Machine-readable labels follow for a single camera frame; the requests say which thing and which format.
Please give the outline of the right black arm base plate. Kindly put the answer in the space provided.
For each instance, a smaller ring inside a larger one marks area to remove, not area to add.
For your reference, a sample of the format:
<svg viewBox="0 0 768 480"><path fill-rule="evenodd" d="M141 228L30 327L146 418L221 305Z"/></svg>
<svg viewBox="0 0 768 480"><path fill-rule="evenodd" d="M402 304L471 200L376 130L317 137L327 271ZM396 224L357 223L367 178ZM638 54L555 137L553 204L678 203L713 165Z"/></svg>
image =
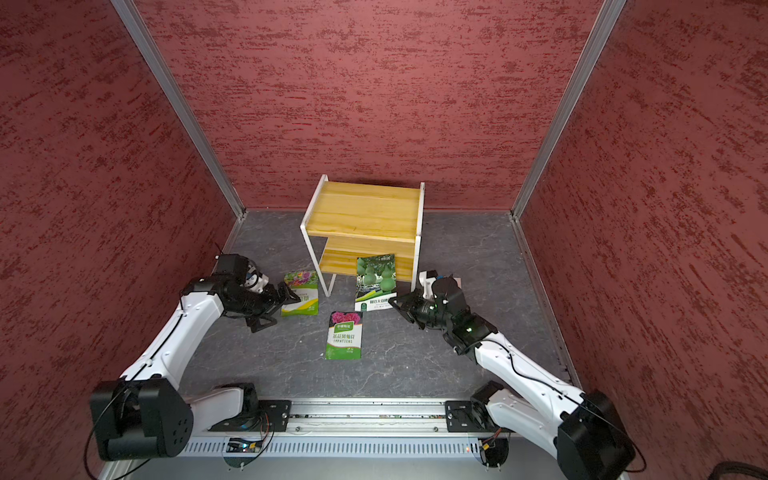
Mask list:
<svg viewBox="0 0 768 480"><path fill-rule="evenodd" d="M498 430L484 404L474 400L446 401L445 418L451 433L492 434Z"/></svg>

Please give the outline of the green rose impatiens seed bag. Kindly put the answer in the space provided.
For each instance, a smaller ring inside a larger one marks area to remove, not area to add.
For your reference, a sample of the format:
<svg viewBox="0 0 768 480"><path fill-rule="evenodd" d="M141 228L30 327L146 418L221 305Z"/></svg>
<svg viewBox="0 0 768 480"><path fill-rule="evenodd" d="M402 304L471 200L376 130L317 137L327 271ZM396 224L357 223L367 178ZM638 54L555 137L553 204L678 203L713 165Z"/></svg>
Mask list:
<svg viewBox="0 0 768 480"><path fill-rule="evenodd" d="M362 356L362 312L334 311L329 318L326 360L359 360Z"/></svg>

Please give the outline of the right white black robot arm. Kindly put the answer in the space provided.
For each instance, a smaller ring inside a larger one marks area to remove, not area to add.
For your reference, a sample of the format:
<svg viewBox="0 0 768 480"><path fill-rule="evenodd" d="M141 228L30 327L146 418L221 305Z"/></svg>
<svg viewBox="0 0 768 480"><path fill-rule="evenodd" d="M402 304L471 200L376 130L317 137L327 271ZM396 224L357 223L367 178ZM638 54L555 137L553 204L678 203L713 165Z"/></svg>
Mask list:
<svg viewBox="0 0 768 480"><path fill-rule="evenodd" d="M481 412L549 453L566 478L618 479L629 470L639 451L604 394L586 394L550 374L462 297L427 300L414 291L389 304L420 329L440 331L457 354L502 380Z"/></svg>

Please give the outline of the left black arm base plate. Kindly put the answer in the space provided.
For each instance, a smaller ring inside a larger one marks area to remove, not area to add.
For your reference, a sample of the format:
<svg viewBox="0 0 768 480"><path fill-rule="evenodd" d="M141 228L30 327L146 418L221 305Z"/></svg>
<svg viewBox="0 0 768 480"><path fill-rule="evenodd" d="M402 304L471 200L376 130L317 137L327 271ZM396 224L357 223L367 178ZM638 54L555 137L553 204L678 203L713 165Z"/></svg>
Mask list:
<svg viewBox="0 0 768 480"><path fill-rule="evenodd" d="M229 433L282 433L287 430L291 413L290 400L260 400L253 411L222 420L208 429L209 432Z"/></svg>

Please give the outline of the white frame wooden shelf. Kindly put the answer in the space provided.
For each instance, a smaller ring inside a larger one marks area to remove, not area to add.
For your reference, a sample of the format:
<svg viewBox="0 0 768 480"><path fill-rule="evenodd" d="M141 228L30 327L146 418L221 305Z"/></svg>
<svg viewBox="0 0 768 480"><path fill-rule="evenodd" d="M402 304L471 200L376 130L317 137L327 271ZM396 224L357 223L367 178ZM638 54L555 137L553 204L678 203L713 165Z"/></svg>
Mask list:
<svg viewBox="0 0 768 480"><path fill-rule="evenodd" d="M392 253L399 281L417 284L425 184L417 188L334 182L323 175L300 223L320 287L357 274L356 261Z"/></svg>

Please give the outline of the green white zinnias seed bag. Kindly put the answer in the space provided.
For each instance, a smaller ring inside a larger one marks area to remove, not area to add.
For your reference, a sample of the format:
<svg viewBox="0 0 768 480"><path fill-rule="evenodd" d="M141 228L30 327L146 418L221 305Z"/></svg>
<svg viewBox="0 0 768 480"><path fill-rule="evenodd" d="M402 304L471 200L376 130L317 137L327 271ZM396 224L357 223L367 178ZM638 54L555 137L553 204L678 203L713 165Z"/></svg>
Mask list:
<svg viewBox="0 0 768 480"><path fill-rule="evenodd" d="M315 316L319 312L318 277L314 271L295 271L284 275L293 296L281 307L281 315Z"/></svg>

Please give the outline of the aluminium corner post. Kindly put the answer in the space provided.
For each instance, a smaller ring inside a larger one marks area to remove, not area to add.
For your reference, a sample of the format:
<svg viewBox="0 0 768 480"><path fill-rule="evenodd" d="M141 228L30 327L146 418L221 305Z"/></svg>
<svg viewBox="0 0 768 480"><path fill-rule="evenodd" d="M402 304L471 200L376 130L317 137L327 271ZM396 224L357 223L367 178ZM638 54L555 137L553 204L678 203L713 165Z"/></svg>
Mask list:
<svg viewBox="0 0 768 480"><path fill-rule="evenodd" d="M111 0L110 3L161 87L219 190L234 212L236 219L241 221L246 215L246 207L219 162L211 143L185 99L159 47L152 38L135 2Z"/></svg>
<svg viewBox="0 0 768 480"><path fill-rule="evenodd" d="M626 5L625 0L605 0L573 69L552 122L511 210L514 221L522 219L534 190L554 153L568 121Z"/></svg>

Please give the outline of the dark green vegetable seed bag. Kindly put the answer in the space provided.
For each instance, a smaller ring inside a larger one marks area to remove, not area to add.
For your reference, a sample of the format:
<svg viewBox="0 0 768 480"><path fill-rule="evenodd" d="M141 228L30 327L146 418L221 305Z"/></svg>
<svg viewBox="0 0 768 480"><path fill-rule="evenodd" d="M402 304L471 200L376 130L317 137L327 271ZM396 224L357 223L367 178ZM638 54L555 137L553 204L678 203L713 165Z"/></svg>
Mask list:
<svg viewBox="0 0 768 480"><path fill-rule="evenodd" d="M394 254L357 259L354 309L370 312L391 309L389 303L396 296L397 275Z"/></svg>

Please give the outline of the left aluminium corner post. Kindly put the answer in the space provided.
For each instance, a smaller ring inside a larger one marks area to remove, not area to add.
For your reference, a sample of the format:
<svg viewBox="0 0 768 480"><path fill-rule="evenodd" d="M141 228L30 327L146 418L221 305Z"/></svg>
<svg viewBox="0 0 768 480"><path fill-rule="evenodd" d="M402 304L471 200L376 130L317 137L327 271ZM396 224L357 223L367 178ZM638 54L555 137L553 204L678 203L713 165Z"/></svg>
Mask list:
<svg viewBox="0 0 768 480"><path fill-rule="evenodd" d="M135 2L111 0L110 3L161 87L219 190L234 212L236 219L241 221L246 215L246 207L219 162L211 143L185 99L159 47L152 38Z"/></svg>

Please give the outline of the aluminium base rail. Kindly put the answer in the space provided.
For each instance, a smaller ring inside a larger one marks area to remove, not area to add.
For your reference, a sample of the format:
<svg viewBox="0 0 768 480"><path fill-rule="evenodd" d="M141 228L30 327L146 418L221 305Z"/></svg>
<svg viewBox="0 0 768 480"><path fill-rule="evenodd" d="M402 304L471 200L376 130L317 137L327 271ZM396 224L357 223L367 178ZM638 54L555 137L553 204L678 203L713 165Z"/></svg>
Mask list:
<svg viewBox="0 0 768 480"><path fill-rule="evenodd" d="M489 383L467 400L482 402ZM216 456L236 467L259 457L474 458L496 468L523 436L451 433L445 402L430 399L295 399L282 433L201 432L174 456Z"/></svg>

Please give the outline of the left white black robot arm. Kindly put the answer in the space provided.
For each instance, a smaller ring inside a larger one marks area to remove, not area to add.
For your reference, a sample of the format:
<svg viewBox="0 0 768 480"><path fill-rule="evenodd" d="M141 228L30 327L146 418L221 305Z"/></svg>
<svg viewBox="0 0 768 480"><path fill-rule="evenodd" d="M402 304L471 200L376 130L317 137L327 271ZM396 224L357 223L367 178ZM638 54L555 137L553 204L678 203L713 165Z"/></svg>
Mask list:
<svg viewBox="0 0 768 480"><path fill-rule="evenodd" d="M250 383L218 387L186 399L179 386L208 330L220 318L243 319L252 332L275 325L274 313L299 302L285 283L249 288L233 274L190 282L171 318L139 358L90 397L93 428L88 445L105 461L174 457L190 438L216 426L251 431L266 426Z"/></svg>

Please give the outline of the right aluminium corner post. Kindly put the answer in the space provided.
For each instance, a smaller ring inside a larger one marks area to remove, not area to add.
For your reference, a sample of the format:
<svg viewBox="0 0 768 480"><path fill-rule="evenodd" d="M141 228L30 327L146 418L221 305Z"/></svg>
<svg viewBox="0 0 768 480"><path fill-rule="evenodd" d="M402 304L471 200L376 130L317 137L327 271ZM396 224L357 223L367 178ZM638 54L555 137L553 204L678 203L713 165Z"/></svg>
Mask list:
<svg viewBox="0 0 768 480"><path fill-rule="evenodd" d="M605 0L573 69L552 122L511 210L514 221L522 219L534 190L554 153L568 121L626 5L625 0Z"/></svg>

